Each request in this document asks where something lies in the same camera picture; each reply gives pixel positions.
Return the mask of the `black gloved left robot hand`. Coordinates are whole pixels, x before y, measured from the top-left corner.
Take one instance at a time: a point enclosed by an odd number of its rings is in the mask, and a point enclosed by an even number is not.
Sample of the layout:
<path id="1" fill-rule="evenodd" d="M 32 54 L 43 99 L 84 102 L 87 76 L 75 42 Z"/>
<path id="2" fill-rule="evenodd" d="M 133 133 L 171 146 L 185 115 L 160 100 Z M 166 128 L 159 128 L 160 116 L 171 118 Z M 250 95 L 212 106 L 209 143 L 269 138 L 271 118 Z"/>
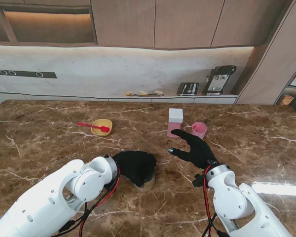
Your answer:
<path id="1" fill-rule="evenodd" d="M 121 174 L 139 188 L 154 177 L 156 159 L 150 153 L 125 151 L 112 158 L 118 164 Z"/>

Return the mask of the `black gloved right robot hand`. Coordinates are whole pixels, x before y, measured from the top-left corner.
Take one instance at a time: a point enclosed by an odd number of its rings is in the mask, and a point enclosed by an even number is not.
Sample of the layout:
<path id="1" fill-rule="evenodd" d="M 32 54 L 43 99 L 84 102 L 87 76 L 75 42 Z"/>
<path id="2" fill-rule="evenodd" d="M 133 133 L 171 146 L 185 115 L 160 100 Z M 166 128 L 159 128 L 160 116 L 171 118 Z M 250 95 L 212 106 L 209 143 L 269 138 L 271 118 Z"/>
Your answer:
<path id="1" fill-rule="evenodd" d="M 170 148 L 170 154 L 184 161 L 191 162 L 201 169 L 205 169 L 210 164 L 209 161 L 218 162 L 208 144 L 201 138 L 180 129 L 174 129 L 171 133 L 185 140 L 190 147 L 190 151 L 185 152 Z"/>

